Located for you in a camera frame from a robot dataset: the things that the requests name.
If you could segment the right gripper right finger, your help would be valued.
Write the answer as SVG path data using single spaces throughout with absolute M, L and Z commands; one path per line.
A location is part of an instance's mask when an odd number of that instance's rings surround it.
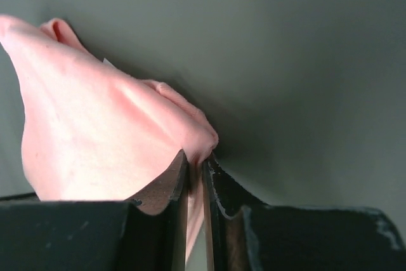
M 272 206 L 202 167 L 209 270 L 404 270 L 405 244 L 380 210 Z

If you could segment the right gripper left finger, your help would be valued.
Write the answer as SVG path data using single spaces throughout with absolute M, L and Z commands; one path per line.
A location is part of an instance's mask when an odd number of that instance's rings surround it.
M 2 270 L 183 270 L 188 162 L 123 201 L 1 199 Z

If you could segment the salmon pink t shirt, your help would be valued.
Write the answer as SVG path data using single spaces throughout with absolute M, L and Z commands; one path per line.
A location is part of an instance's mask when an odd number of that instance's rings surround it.
M 61 19 L 35 27 L 3 15 L 1 45 L 23 100 L 23 171 L 40 200 L 127 199 L 184 151 L 190 254 L 204 219 L 200 165 L 219 140 L 205 114 L 166 83 L 95 58 Z

